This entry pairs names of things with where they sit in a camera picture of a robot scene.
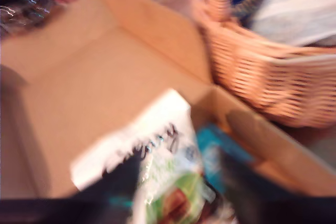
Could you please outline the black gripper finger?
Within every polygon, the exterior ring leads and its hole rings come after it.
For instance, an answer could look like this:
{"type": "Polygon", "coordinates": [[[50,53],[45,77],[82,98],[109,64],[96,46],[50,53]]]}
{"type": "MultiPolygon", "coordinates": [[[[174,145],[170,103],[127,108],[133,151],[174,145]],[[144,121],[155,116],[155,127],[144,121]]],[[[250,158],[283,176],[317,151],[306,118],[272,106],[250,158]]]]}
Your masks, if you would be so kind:
{"type": "Polygon", "coordinates": [[[307,195],[290,191],[272,180],[254,172],[239,159],[222,152],[222,170],[228,188],[262,200],[292,200],[307,195]]]}
{"type": "Polygon", "coordinates": [[[113,171],[105,169],[102,178],[78,193],[79,198],[132,198],[138,181],[141,155],[124,159],[113,171]]]}

